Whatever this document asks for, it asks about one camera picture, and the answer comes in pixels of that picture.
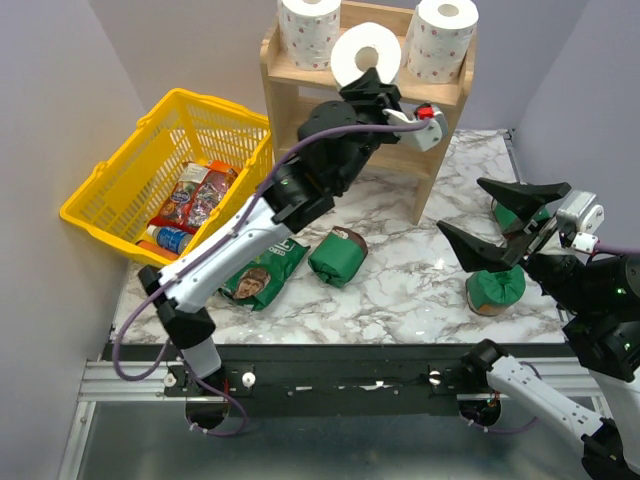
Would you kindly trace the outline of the floral paper towel roll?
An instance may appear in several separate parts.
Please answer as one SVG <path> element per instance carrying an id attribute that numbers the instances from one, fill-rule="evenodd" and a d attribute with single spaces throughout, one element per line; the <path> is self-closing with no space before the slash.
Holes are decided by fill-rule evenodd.
<path id="1" fill-rule="evenodd" d="M 327 70 L 340 35 L 340 0 L 277 2 L 282 48 L 298 69 Z"/>
<path id="2" fill-rule="evenodd" d="M 330 68 L 339 88 L 358 80 L 374 68 L 380 81 L 393 84 L 401 67 L 402 49 L 396 35 L 388 28 L 365 22 L 346 30 L 336 41 Z"/>
<path id="3" fill-rule="evenodd" d="M 420 1 L 405 40 L 407 70 L 422 82 L 452 82 L 459 75 L 478 20 L 473 1 Z"/>

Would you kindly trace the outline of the green roll brown end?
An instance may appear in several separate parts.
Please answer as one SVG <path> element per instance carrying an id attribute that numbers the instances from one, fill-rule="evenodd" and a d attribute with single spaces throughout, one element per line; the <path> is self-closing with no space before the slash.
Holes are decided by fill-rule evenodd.
<path id="1" fill-rule="evenodd" d="M 308 258 L 313 273 L 324 283 L 343 288 L 356 275 L 368 255 L 364 238 L 334 226 Z"/>

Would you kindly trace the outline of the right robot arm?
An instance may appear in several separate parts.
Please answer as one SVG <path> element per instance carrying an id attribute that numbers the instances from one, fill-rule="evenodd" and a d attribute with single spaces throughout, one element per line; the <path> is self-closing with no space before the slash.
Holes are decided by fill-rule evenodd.
<path id="1" fill-rule="evenodd" d="M 480 178 L 478 185 L 512 211 L 500 246 L 444 221 L 439 230 L 467 273 L 520 266 L 570 321 L 562 330 L 611 412 L 582 408 L 485 339 L 452 370 L 434 370 L 433 386 L 455 393 L 492 390 L 520 403 L 569 443 L 593 479 L 639 476 L 639 253 L 604 246 L 595 232 L 604 208 L 568 183 L 531 185 Z"/>

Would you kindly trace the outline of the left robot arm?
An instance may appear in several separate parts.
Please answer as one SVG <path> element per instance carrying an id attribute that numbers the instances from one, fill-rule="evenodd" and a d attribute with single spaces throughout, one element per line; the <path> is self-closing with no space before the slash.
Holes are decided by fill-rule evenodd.
<path id="1" fill-rule="evenodd" d="M 236 216 L 182 260 L 138 277 L 171 343 L 201 395 L 222 380 L 215 325 L 205 304 L 215 291 L 269 247 L 323 216 L 384 144 L 428 128 L 408 118 L 400 91 L 374 68 L 343 87 L 340 100 L 317 105 L 298 129 L 298 142 L 276 163 Z"/>

